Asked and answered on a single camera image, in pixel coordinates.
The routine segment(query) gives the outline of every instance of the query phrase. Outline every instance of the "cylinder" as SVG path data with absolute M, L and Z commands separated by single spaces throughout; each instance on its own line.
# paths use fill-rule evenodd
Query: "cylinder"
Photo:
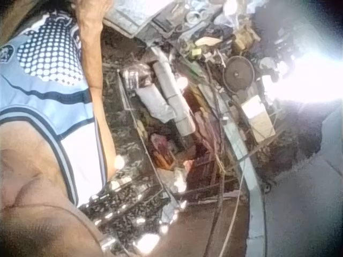
M 168 62 L 156 62 L 153 65 L 154 71 L 161 84 L 162 91 L 169 105 L 174 109 L 174 119 L 180 135 L 185 137 L 193 134 L 196 130 L 189 106 L 177 86 L 172 68 Z

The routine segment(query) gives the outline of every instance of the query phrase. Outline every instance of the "hand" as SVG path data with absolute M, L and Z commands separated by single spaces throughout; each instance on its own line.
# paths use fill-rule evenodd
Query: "hand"
M 76 17 L 83 37 L 100 35 L 102 20 L 113 0 L 76 0 Z

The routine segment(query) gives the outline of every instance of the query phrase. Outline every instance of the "skin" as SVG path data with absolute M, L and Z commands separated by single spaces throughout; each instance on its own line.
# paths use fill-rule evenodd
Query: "skin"
M 102 20 L 111 0 L 78 0 L 82 66 L 90 87 L 107 160 L 114 172 L 115 148 L 102 103 Z M 103 235 L 68 199 L 56 157 L 27 122 L 0 126 L 0 252 L 6 256 L 102 255 Z
M 115 174 L 116 153 L 102 102 L 100 35 L 103 28 L 102 20 L 111 5 L 112 0 L 76 1 L 76 14 L 82 43 L 82 66 L 91 92 L 94 115 L 100 128 L 108 178 Z M 67 196 L 65 182 L 51 147 L 29 123 L 10 122 L 0 126 L 0 151 L 2 159 L 6 154 L 9 167 L 18 170 L 17 165 L 20 163 L 25 167 L 25 173 L 28 176 L 35 176 L 37 173 L 42 175 Z

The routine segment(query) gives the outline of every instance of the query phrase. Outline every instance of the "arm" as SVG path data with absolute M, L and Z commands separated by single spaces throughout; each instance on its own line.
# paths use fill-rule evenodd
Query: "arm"
M 114 175 L 115 147 L 106 122 L 102 102 L 102 58 L 100 35 L 102 20 L 111 6 L 111 0 L 77 0 L 77 19 L 82 45 L 82 67 L 91 91 L 94 115 L 98 121 L 105 151 L 108 178 Z

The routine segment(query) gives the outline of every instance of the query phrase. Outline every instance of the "dotted pattern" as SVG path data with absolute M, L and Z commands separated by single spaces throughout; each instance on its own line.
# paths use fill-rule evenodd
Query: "dotted pattern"
M 31 38 L 18 48 L 17 57 L 26 74 L 65 86 L 83 79 L 78 28 L 73 19 L 51 13 L 44 25 L 25 35 Z

